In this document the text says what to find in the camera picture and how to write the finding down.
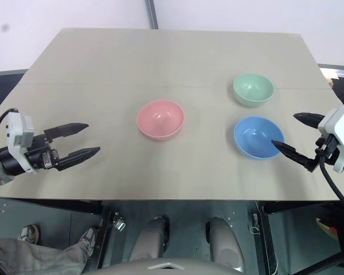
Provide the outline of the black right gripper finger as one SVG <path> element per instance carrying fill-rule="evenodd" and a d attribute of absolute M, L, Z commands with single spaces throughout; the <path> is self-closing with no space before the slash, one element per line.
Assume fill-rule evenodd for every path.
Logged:
<path fill-rule="evenodd" d="M 319 123 L 325 118 L 323 115 L 308 112 L 295 113 L 293 117 L 311 128 L 318 128 Z"/>
<path fill-rule="evenodd" d="M 289 146 L 277 140 L 271 140 L 271 143 L 287 158 L 303 166 L 307 171 L 313 172 L 317 167 L 317 158 L 310 159 L 296 151 L 294 147 Z"/>

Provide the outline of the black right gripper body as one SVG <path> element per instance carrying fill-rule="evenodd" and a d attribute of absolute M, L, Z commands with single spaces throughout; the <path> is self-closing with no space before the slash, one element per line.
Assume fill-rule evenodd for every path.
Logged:
<path fill-rule="evenodd" d="M 318 148 L 315 150 L 316 159 L 320 163 L 334 165 L 339 156 L 339 141 L 333 134 L 329 134 L 327 138 L 321 136 L 315 143 Z"/>

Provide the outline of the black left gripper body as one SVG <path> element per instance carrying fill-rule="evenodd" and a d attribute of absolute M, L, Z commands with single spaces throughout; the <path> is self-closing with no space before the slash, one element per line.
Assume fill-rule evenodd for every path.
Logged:
<path fill-rule="evenodd" d="M 45 134 L 33 138 L 32 146 L 27 148 L 25 156 L 34 169 L 48 170 L 57 167 L 59 155 L 57 150 L 51 147 L 51 143 L 52 139 Z"/>

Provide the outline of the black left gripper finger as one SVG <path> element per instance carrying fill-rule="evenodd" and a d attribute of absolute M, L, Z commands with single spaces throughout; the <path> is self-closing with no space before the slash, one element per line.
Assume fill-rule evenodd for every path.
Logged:
<path fill-rule="evenodd" d="M 100 151 L 100 147 L 84 148 L 70 153 L 68 156 L 59 159 L 56 162 L 56 169 L 58 171 L 78 165 L 87 159 L 93 157 Z"/>
<path fill-rule="evenodd" d="M 50 129 L 44 130 L 44 134 L 48 141 L 53 141 L 54 139 L 60 137 L 67 137 L 79 133 L 80 131 L 89 127 L 85 123 L 69 123 L 64 124 L 58 127 L 53 127 Z"/>

